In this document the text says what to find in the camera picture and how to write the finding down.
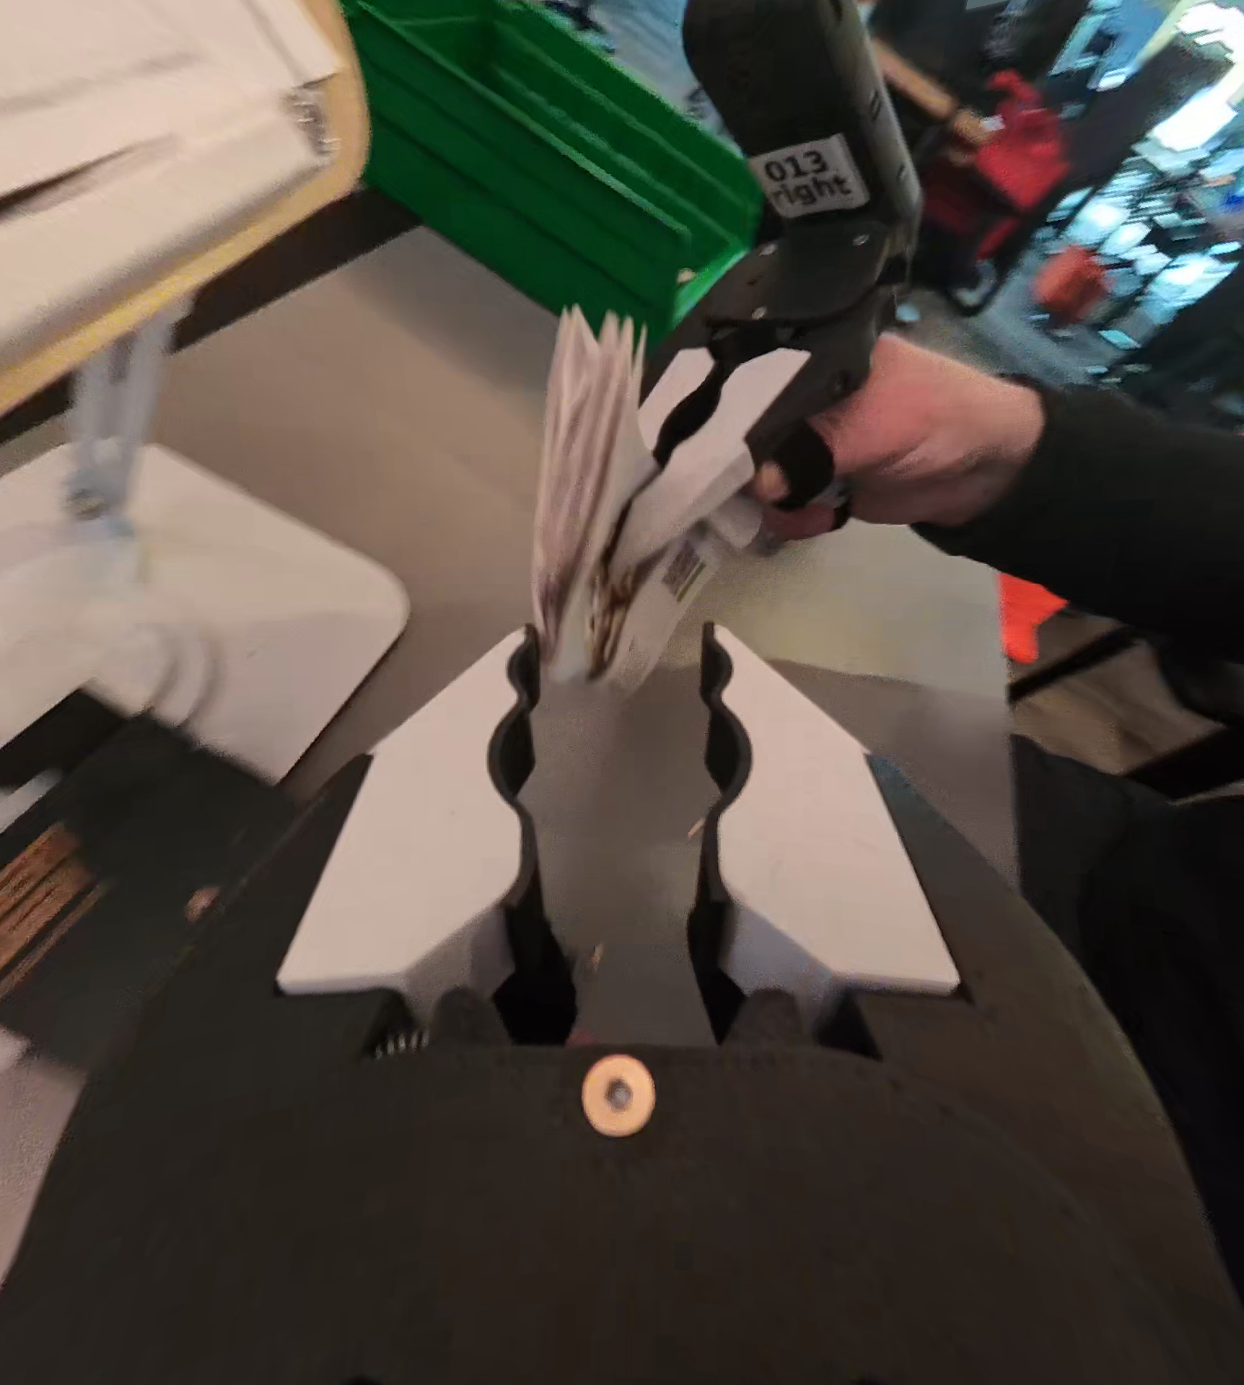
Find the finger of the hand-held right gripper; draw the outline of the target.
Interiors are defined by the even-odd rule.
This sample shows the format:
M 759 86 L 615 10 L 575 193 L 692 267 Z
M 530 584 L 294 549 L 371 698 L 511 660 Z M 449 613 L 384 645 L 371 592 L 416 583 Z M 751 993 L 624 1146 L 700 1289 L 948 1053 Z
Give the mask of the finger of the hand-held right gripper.
M 649 564 L 751 482 L 749 433 L 808 360 L 810 352 L 787 346 L 736 367 L 717 361 L 713 418 L 674 458 L 653 458 L 658 473 L 630 501 L 619 530 L 623 577 Z
M 717 411 L 717 360 L 709 348 L 674 356 L 641 403 L 638 422 L 651 458 L 674 458 Z

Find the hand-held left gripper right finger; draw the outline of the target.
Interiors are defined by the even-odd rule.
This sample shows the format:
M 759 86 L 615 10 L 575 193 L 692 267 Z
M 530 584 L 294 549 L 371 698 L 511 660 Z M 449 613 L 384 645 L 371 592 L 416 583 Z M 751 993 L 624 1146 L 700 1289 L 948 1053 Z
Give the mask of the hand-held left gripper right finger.
M 730 630 L 702 634 L 702 964 L 742 994 L 953 994 L 961 976 L 851 734 Z

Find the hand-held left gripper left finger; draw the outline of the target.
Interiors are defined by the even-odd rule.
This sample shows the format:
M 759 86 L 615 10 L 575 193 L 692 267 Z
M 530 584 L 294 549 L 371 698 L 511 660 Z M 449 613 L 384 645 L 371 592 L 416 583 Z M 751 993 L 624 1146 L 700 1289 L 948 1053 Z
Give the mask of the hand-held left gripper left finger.
M 539 637 L 524 626 L 373 749 L 278 970 L 286 996 L 390 991 L 433 1010 L 467 989 L 571 1008 L 522 805 L 539 696 Z

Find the white instruction booklet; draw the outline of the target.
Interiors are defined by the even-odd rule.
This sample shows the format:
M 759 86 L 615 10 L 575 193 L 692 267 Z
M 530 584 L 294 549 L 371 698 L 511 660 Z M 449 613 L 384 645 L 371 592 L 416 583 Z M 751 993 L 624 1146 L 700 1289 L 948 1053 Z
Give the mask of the white instruction booklet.
M 530 571 L 541 668 L 556 685 L 641 688 L 728 554 L 696 526 L 613 573 L 632 501 L 660 477 L 641 431 L 645 346 L 615 314 L 598 335 L 579 307 L 558 322 Z

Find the black model kit box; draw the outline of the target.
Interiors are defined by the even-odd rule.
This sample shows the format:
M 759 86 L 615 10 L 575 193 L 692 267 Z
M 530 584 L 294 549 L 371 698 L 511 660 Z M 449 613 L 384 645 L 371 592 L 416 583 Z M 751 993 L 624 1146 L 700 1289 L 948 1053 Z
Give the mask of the black model kit box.
M 97 1068 L 294 817 L 152 715 L 53 705 L 0 747 L 0 1028 Z

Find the person's right forearm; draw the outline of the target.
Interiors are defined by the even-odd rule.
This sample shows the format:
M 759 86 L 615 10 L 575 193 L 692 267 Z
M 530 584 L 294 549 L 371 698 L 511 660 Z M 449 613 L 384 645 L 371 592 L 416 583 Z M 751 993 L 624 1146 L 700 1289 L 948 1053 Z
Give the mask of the person's right forearm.
M 1244 435 L 1116 392 L 1042 392 L 1046 428 L 1001 501 L 916 531 L 1091 615 L 1244 664 Z

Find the person's right hand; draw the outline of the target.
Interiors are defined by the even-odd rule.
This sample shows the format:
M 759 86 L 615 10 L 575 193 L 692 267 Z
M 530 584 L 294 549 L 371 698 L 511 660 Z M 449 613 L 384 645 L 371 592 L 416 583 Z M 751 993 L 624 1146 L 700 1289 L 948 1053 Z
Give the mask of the person's right hand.
M 812 428 L 853 518 L 961 528 L 995 507 L 1035 456 L 1046 403 L 1037 388 L 883 335 L 865 386 Z

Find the green plastic bin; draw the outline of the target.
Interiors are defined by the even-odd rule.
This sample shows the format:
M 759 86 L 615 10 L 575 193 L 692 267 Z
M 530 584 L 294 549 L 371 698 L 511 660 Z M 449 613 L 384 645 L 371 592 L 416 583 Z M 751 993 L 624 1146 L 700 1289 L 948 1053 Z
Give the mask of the green plastic bin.
M 757 182 L 539 4 L 345 2 L 362 180 L 556 314 L 658 344 L 753 248 Z

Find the orange object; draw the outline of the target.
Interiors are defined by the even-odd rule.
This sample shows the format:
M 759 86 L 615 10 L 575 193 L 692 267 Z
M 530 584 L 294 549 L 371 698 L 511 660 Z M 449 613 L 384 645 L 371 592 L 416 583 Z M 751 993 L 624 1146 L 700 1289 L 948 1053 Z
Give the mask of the orange object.
M 997 577 L 999 632 L 1006 658 L 1014 666 L 1040 660 L 1040 630 L 1063 613 L 1065 598 L 1048 588 L 1010 575 Z

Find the wooden book stand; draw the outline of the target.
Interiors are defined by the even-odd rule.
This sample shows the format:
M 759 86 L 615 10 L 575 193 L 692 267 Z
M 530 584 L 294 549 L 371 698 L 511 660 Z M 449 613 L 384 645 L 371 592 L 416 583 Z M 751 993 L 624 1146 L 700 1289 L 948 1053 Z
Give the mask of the wooden book stand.
M 205 288 L 346 199 L 346 67 L 0 216 L 0 418 L 67 382 L 67 437 L 0 477 L 0 747 L 76 690 L 282 779 L 405 632 L 396 575 L 152 441 Z

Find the person's black clothing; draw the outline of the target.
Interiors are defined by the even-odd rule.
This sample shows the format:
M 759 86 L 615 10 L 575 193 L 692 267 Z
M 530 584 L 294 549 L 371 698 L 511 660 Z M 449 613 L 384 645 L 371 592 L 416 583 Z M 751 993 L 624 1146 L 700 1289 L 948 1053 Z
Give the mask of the person's black clothing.
M 1244 794 L 1161 796 L 1012 737 L 1020 881 L 1129 1038 L 1244 1306 Z

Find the printed instruction sheet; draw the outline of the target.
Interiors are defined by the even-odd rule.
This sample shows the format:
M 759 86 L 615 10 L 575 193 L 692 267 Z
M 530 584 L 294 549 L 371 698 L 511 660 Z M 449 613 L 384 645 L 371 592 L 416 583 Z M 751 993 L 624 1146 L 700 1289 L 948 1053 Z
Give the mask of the printed instruction sheet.
M 0 2 L 0 216 L 345 67 L 305 4 Z

